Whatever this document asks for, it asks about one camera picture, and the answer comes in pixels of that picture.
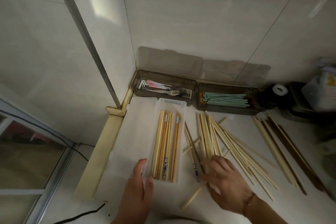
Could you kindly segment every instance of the tiled wall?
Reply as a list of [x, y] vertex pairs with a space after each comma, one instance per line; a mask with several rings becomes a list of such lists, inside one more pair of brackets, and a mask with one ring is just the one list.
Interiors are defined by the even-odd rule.
[[303, 81], [336, 55], [336, 0], [125, 0], [134, 52], [170, 49], [270, 65], [266, 83]]
[[0, 96], [95, 144], [112, 97], [63, 0], [0, 0]]
[[124, 0], [75, 0], [120, 103], [135, 71]]

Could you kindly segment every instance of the forearm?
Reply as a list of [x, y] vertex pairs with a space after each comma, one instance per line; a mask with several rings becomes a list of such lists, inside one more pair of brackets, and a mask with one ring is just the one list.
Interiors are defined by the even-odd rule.
[[247, 208], [246, 217], [252, 224], [287, 224], [265, 201], [254, 197]]

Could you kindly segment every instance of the bundle of chopsticks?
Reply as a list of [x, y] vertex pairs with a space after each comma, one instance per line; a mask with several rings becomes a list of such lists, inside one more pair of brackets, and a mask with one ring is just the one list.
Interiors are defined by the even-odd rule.
[[175, 182], [179, 152], [179, 113], [161, 111], [154, 148], [151, 176], [157, 180]]
[[214, 92], [200, 92], [199, 101], [209, 105], [223, 105], [233, 107], [249, 107], [246, 94], [222, 94]]
[[281, 151], [280, 147], [278, 146], [266, 124], [268, 124], [268, 126], [273, 130], [274, 134], [283, 143], [283, 145], [286, 147], [286, 149], [289, 151], [289, 153], [292, 155], [292, 157], [310, 179], [312, 184], [318, 190], [325, 191], [329, 196], [331, 196], [328, 189], [318, 178], [316, 173], [313, 171], [311, 166], [308, 164], [306, 159], [300, 153], [299, 149], [295, 146], [292, 139], [289, 137], [289, 135], [286, 133], [281, 125], [278, 125], [270, 115], [267, 115], [267, 118], [265, 120], [259, 119], [257, 117], [252, 117], [252, 119], [290, 184], [294, 185], [295, 187], [299, 187], [302, 193], [307, 195], [299, 176]]
[[[261, 185], [261, 187], [264, 189], [264, 191], [267, 193], [270, 199], [272, 201], [275, 201], [271, 192], [268, 190], [268, 188], [264, 185], [263, 181], [261, 180], [261, 177], [272, 187], [276, 189], [279, 189], [279, 187], [268, 176], [268, 172], [243, 148], [243, 146], [252, 151], [254, 154], [256, 154], [259, 158], [268, 163], [270, 166], [276, 169], [278, 168], [275, 165], [273, 165], [270, 161], [268, 161], [266, 158], [261, 156], [258, 152], [256, 152], [248, 145], [243, 143], [241, 140], [239, 140], [237, 137], [233, 136], [232, 134], [227, 132], [224, 128], [222, 128], [220, 126], [220, 123], [223, 122], [225, 119], [221, 120], [220, 123], [217, 123], [215, 120], [212, 119], [212, 117], [209, 115], [207, 111], [205, 111], [205, 114], [196, 114], [196, 116], [200, 135], [199, 144], [201, 145], [203, 158], [211, 158], [214, 155], [223, 156], [222, 149], [219, 144], [220, 139], [227, 149], [227, 152], [224, 155], [224, 157], [226, 157], [227, 154], [229, 153], [232, 154], [233, 158], [241, 167], [242, 171], [245, 173], [250, 182], [254, 184], [253, 177], [255, 177], [255, 179], [258, 181], [258, 183]], [[187, 141], [191, 140], [192, 149], [194, 150], [195, 153], [197, 153], [195, 143], [192, 141], [187, 125], [185, 126], [185, 129], [187, 130], [186, 134]], [[182, 209], [185, 209], [190, 204], [190, 202], [195, 198], [195, 196], [197, 195], [197, 193], [199, 193], [200, 190], [201, 188], [199, 188], [191, 196], [191, 198], [183, 205]]]

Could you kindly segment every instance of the translucent lid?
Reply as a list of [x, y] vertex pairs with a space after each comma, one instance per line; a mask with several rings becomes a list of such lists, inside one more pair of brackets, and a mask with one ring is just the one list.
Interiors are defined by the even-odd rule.
[[129, 178], [137, 161], [148, 158], [157, 102], [156, 98], [132, 98], [110, 153], [106, 172]]

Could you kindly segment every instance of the floor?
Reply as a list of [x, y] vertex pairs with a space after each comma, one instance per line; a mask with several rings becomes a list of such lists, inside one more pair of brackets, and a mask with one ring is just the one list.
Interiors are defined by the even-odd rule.
[[[93, 152], [92, 146], [80, 145], [78, 150], [86, 157], [90, 158]], [[96, 210], [103, 204], [100, 201], [81, 201], [74, 198], [73, 194], [77, 184], [86, 167], [86, 160], [79, 154], [74, 153], [73, 159], [69, 164], [65, 175], [54, 194], [46, 213], [41, 221], [41, 224], [52, 224], [64, 219], [72, 218], [78, 214]], [[114, 219], [118, 205], [106, 204], [97, 213], [91, 213], [83, 216], [72, 224], [110, 224]], [[156, 223], [159, 220], [165, 219], [167, 216], [160, 213], [150, 213], [146, 224]]]

